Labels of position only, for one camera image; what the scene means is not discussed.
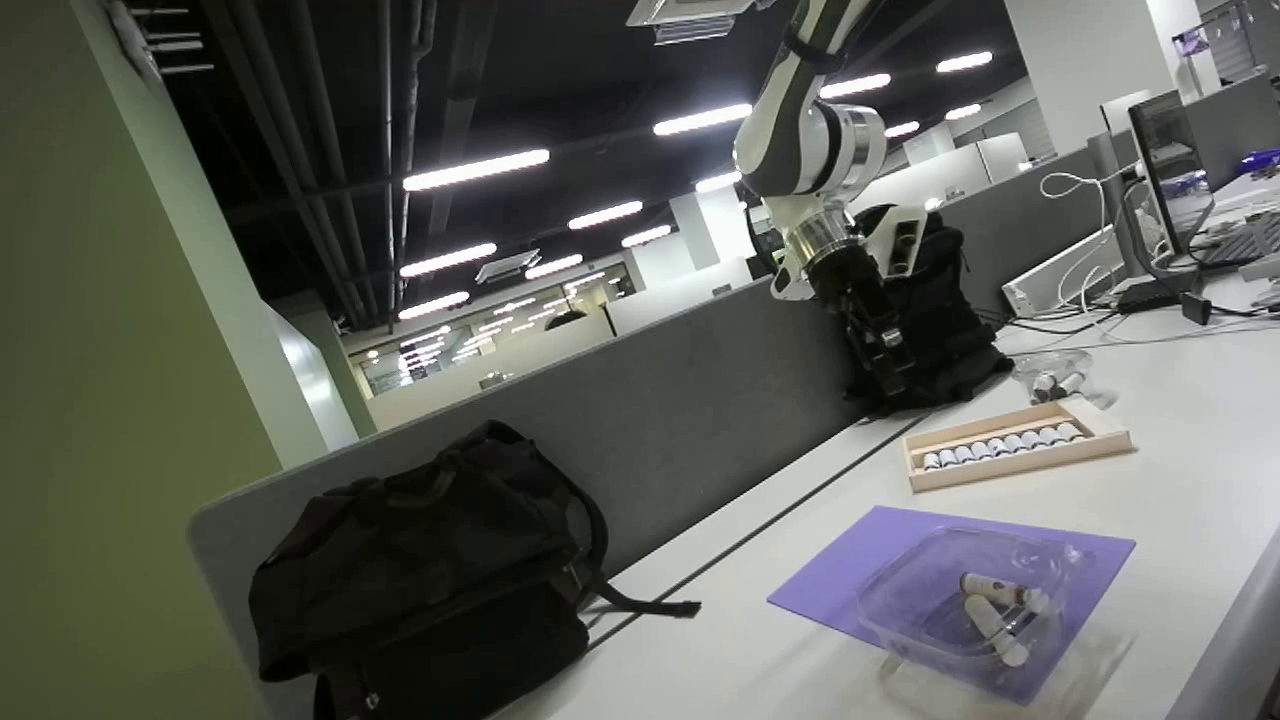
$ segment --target desk surface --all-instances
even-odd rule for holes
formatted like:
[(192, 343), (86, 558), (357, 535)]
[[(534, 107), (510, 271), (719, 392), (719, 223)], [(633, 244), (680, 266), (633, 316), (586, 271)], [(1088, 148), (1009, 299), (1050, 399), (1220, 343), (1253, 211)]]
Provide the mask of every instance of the desk surface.
[[(948, 715), (1024, 715), (983, 696), (958, 705), (954, 681), (931, 670), (892, 681), (880, 646), (768, 602), (875, 503), (1132, 535), (1137, 557), (1075, 642), (1114, 646), (1121, 660), (1098, 666), (1091, 715), (1167, 715), (1280, 528), (1280, 448), (1270, 441), (1270, 426), (1280, 426), (1280, 325), (1197, 333), (1152, 311), (1069, 343), (1091, 349), (1098, 384), (1121, 392), (1114, 410), (1132, 426), (1137, 456), (914, 496), (896, 437), (909, 419), (849, 426), (621, 576), (636, 590), (680, 588), (675, 594), (703, 601), (695, 620), (601, 624), (598, 633), (618, 633), (609, 642), (501, 715), (826, 720), (930, 715), (931, 701), (944, 701)], [(1021, 405), (1024, 392), (1009, 380), (924, 426)]]

